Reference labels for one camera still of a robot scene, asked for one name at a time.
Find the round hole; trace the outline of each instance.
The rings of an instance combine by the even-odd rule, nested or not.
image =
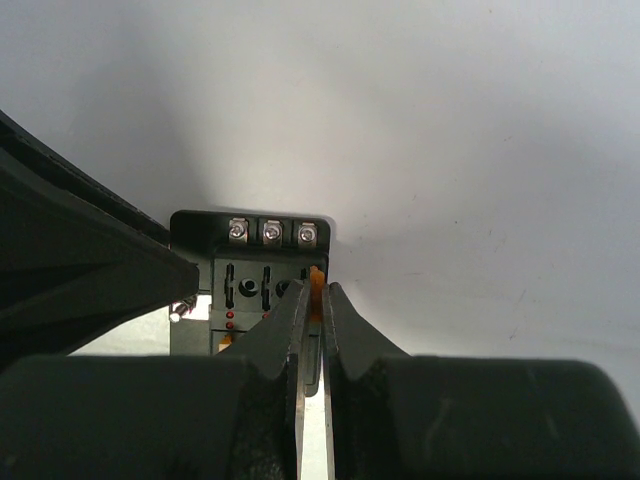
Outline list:
[[[250,278],[245,278],[240,282],[238,290],[245,297],[254,297],[258,294],[258,284]]]
[[[286,292],[287,288],[289,288],[290,283],[291,282],[289,280],[282,280],[281,282],[278,282],[278,284],[276,285],[276,295],[282,298],[284,292]]]

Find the yellow component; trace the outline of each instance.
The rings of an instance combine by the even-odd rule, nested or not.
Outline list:
[[[220,340],[220,345],[218,345],[218,353],[227,348],[229,345],[233,343],[233,337],[230,333],[227,333],[222,340]]]
[[[324,289],[324,272],[318,267],[311,267],[311,321],[322,322],[322,290]]]

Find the screw head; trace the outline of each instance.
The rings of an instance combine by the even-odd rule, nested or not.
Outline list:
[[[232,238],[242,238],[246,232],[247,229],[242,223],[233,223],[229,227],[229,235]]]
[[[277,240],[280,238],[280,235],[282,235],[282,230],[278,225],[268,225],[264,229],[264,236],[267,240]]]
[[[316,230],[313,227],[302,227],[300,229],[300,240],[305,243],[311,243],[316,239]]]

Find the black device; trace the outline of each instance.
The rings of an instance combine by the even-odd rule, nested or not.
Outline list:
[[[328,273],[320,219],[180,212],[170,237],[5,115],[0,176],[0,479],[296,478],[320,347],[334,478],[640,474],[600,370],[407,355],[310,278]],[[165,305],[174,355],[64,356]]]

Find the gray background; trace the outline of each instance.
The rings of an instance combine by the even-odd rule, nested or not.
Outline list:
[[[589,360],[640,418],[640,3],[0,3],[0,108],[160,222],[327,216],[402,348]]]

